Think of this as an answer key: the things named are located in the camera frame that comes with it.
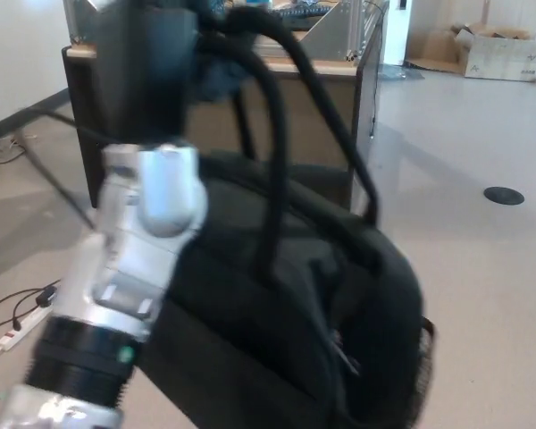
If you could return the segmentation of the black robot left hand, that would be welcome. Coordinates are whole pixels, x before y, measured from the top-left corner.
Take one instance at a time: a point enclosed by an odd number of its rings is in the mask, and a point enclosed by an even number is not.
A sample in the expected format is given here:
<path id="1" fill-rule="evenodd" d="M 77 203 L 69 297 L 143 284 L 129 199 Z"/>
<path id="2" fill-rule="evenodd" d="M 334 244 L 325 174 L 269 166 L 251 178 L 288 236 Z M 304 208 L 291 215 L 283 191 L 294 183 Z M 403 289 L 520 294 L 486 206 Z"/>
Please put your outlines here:
<path id="1" fill-rule="evenodd" d="M 96 14 L 95 88 L 105 133 L 151 145 L 183 135 L 188 109 L 232 95 L 247 76 L 202 54 L 215 18 L 208 1 L 110 1 Z"/>

